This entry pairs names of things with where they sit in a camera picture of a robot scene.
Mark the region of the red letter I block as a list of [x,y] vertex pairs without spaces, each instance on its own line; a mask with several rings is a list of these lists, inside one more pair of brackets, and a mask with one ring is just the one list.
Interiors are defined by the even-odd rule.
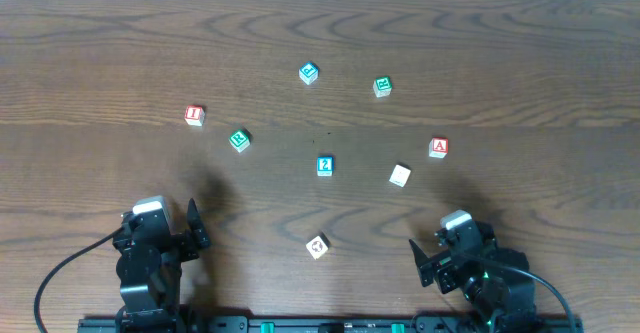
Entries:
[[190,126],[201,127],[205,120],[205,110],[202,106],[189,105],[185,110],[184,119]]

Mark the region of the red letter A block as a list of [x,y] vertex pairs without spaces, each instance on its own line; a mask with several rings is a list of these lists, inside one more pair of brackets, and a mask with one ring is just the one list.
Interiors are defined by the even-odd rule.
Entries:
[[449,151],[449,142],[447,138],[434,137],[429,143],[428,155],[431,158],[445,158]]

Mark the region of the blue number 2 block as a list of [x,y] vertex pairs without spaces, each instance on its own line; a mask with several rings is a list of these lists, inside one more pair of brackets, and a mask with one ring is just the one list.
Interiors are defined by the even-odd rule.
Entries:
[[319,177],[330,177],[334,172],[334,160],[331,156],[317,158],[316,172]]

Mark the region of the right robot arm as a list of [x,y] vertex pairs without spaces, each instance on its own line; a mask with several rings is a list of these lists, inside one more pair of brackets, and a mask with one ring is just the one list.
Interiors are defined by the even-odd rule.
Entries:
[[491,225],[471,220],[435,236],[446,249],[431,257],[409,241],[424,287],[461,291],[477,313],[480,332],[527,332],[539,324],[526,255],[499,247]]

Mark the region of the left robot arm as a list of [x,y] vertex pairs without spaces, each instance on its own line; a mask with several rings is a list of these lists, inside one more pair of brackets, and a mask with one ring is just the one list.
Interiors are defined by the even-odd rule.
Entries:
[[122,217],[113,238],[120,253],[116,273],[124,307],[118,332],[206,332],[204,319],[180,303],[182,264],[199,258],[211,240],[194,200],[186,211],[188,228],[174,231],[162,196],[140,200]]

